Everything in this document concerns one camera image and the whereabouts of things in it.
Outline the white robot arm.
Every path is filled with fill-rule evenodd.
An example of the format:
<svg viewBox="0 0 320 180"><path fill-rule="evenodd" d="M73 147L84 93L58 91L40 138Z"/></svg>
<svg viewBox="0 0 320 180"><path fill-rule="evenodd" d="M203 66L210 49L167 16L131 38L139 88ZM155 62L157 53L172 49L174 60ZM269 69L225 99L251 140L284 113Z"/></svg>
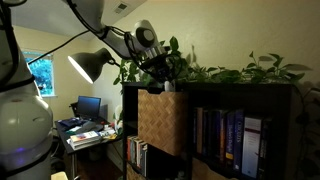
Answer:
<svg viewBox="0 0 320 180"><path fill-rule="evenodd" d="M27 0L0 0L0 179L51 180L53 113L40 95L19 48L11 21L11 8ZM96 53L77 53L68 60L89 82L113 64L111 54L133 61L140 70L163 83L173 80L167 64L170 47L161 44L147 20L130 32L101 22L104 0L63 0L77 19L108 45Z"/></svg>

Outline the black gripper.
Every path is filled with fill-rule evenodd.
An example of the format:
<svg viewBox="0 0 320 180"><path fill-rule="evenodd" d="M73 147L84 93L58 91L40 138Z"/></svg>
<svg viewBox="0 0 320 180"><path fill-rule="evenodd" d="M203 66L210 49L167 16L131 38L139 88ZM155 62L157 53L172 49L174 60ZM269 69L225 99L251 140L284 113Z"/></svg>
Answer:
<svg viewBox="0 0 320 180"><path fill-rule="evenodd" d="M180 74L181 58L176 54L160 55L147 59L140 65L140 69L153 77L157 82L173 81Z"/></svg>

